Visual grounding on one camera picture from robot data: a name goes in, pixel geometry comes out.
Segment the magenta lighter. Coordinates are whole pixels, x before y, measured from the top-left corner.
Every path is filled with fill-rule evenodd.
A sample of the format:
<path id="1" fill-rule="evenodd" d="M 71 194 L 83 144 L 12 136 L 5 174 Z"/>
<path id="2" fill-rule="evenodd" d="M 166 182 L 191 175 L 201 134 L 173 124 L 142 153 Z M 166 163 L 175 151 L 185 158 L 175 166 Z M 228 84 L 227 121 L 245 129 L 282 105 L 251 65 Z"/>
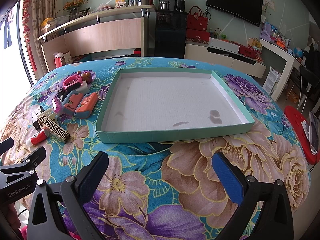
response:
<path id="1" fill-rule="evenodd" d="M 52 99 L 52 107 L 53 111 L 56 115 L 62 115 L 63 114 L 63 106 L 61 105 L 60 100 L 55 96 Z"/>

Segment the black plug adapter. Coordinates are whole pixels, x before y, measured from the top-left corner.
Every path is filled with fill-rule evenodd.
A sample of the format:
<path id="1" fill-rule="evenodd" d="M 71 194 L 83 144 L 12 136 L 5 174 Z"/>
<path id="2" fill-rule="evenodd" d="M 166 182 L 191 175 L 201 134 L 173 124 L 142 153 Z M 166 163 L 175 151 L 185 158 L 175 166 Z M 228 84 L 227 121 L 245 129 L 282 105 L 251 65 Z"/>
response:
<path id="1" fill-rule="evenodd" d="M 32 120 L 32 124 L 33 124 L 33 127 L 39 131 L 41 128 L 40 128 L 40 124 L 37 120 L 37 117 L 44 112 L 44 108 L 41 106 L 41 105 L 36 105 L 35 106 L 35 109 L 31 112 L 31 120 Z"/>

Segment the white flat box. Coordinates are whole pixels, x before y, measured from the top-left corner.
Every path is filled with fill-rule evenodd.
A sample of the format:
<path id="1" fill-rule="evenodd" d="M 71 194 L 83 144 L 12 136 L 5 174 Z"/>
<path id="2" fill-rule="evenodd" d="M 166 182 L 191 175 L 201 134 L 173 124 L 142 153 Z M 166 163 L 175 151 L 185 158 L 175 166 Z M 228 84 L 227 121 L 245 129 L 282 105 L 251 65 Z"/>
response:
<path id="1" fill-rule="evenodd" d="M 212 37 L 209 38 L 208 45 L 211 47 L 231 51 L 233 53 L 238 53 L 240 49 L 240 46 L 237 44 L 234 44 L 225 40 L 219 40 L 217 38 L 212 38 Z"/>

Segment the brown pink puppy figurine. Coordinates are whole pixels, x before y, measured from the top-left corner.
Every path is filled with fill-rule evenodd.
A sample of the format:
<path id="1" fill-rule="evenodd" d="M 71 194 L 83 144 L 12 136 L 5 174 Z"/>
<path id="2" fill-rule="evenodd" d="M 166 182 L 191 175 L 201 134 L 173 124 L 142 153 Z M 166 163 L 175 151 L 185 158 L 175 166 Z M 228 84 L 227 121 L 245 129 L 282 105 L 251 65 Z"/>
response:
<path id="1" fill-rule="evenodd" d="M 77 74 L 81 77 L 82 81 L 85 82 L 87 84 L 92 83 L 92 73 L 88 70 L 84 70 L 84 71 L 77 71 Z"/>

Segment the red white glue bottle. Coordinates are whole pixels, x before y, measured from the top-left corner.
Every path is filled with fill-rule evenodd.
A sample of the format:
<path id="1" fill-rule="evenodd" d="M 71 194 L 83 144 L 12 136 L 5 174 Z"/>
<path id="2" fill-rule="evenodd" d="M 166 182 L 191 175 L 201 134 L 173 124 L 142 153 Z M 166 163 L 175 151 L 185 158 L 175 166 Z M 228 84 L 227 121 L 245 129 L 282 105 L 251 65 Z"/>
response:
<path id="1" fill-rule="evenodd" d="M 41 142 L 43 142 L 44 140 L 46 140 L 49 137 L 49 133 L 47 130 L 45 129 L 41 129 L 40 131 L 38 131 L 35 135 L 33 135 L 32 137 L 30 137 L 27 141 L 26 141 L 26 146 L 27 147 L 32 147 L 35 146 Z"/>

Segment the gold black patterned lighter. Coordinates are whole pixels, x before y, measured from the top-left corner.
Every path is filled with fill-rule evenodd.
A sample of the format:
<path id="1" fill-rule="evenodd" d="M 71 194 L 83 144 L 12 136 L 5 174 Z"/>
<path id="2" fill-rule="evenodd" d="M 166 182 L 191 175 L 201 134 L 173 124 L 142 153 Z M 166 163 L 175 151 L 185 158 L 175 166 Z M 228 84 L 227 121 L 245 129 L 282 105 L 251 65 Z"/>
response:
<path id="1" fill-rule="evenodd" d="M 69 139 L 69 133 L 67 130 L 63 129 L 52 119 L 46 115 L 39 115 L 37 117 L 39 124 L 46 129 L 51 135 L 55 136 L 58 140 L 66 143 Z"/>

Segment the orange blue naer toy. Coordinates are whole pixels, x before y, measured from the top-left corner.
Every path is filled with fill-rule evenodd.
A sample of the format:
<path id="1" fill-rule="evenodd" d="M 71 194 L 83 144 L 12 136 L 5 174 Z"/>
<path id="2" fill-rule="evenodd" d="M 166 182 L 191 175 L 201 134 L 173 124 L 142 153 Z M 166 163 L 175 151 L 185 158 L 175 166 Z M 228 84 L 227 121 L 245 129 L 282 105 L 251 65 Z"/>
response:
<path id="1" fill-rule="evenodd" d="M 84 94 L 76 90 L 71 91 L 62 102 L 63 112 L 66 115 L 73 116 Z"/>

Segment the pink kids smartwatch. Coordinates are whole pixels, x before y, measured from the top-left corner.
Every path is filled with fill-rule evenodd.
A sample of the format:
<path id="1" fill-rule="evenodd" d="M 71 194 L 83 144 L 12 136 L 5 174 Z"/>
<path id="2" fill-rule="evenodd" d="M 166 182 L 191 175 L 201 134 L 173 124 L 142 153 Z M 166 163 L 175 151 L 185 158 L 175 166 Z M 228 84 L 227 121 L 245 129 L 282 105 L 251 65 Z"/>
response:
<path id="1" fill-rule="evenodd" d="M 62 87 L 65 91 L 70 92 L 79 88 L 83 84 L 82 78 L 78 74 L 67 77 L 62 83 Z"/>

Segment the teal shallow cardboard tray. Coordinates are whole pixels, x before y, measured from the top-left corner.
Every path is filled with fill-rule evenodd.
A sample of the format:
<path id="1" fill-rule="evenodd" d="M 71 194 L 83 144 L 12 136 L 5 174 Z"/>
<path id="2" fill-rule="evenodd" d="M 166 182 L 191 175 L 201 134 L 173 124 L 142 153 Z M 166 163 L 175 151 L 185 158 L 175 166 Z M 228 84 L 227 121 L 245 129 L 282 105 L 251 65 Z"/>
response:
<path id="1" fill-rule="evenodd" d="M 117 71 L 96 123 L 105 144 L 205 139 L 248 132 L 251 113 L 214 72 L 189 68 Z"/>

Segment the white square charger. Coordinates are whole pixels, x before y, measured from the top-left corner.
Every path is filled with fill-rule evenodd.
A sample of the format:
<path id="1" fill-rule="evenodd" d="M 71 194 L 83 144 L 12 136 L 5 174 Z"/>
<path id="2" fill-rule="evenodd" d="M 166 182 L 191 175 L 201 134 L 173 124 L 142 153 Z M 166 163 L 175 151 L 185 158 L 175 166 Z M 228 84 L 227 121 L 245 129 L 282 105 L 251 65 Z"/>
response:
<path id="1" fill-rule="evenodd" d="M 84 95 L 88 94 L 89 93 L 89 87 L 87 85 L 87 82 L 84 81 L 82 83 L 82 85 L 79 87 L 79 88 L 76 88 L 75 91 L 79 92 L 79 93 L 82 93 Z"/>

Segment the cream hair claw clip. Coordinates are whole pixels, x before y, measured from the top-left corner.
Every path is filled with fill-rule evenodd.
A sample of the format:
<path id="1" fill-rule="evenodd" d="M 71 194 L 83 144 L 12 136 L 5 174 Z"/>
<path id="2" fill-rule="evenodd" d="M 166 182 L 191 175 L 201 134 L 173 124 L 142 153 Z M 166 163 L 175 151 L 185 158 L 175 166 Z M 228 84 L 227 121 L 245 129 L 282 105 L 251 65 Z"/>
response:
<path id="1" fill-rule="evenodd" d="M 45 110 L 44 112 L 42 112 L 39 115 L 39 118 L 43 115 L 50 118 L 51 120 L 56 120 L 56 113 L 54 112 L 54 110 L 52 108 L 49 108 L 49 109 Z"/>

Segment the wooden shelf desk unit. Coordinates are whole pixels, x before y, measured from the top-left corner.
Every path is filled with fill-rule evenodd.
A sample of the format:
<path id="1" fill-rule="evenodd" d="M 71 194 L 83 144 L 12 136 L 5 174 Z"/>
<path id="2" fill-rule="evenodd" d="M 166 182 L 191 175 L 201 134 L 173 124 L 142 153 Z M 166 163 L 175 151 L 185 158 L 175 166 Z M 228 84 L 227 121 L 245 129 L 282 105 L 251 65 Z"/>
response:
<path id="1" fill-rule="evenodd" d="M 122 7 L 95 12 L 62 24 L 37 38 L 47 70 L 56 68 L 54 53 L 80 56 L 103 51 L 140 49 L 148 52 L 149 14 L 154 5 Z"/>

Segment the black toy car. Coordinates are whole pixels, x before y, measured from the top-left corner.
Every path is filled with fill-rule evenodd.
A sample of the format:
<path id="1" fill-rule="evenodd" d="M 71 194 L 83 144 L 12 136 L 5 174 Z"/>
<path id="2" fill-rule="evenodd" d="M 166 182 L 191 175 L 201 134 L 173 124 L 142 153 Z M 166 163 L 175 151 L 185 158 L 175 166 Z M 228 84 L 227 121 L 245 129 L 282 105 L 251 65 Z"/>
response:
<path id="1" fill-rule="evenodd" d="M 65 91 L 64 89 L 59 90 L 58 94 L 57 94 L 57 98 L 64 100 L 64 98 L 68 95 L 68 92 Z"/>

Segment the blue globe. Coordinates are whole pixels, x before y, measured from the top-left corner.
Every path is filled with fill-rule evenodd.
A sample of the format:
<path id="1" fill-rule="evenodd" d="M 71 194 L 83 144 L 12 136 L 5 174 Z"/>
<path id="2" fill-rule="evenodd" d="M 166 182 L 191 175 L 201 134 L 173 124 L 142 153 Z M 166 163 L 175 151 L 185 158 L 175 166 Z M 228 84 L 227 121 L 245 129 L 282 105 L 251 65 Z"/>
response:
<path id="1" fill-rule="evenodd" d="M 301 58 L 301 59 L 303 58 L 303 51 L 301 48 L 296 47 L 296 48 L 294 48 L 293 52 L 294 52 L 294 56 L 296 58 Z"/>

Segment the orange carrot knife toy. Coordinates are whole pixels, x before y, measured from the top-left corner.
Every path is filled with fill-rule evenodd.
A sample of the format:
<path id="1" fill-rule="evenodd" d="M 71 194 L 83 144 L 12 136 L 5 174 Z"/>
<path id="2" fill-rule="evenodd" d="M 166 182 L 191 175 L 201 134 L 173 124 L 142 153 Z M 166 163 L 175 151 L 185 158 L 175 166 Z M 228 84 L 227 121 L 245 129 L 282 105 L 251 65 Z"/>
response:
<path id="1" fill-rule="evenodd" d="M 96 92 L 86 94 L 76 108 L 74 115 L 79 119 L 89 118 L 97 101 L 98 96 Z"/>

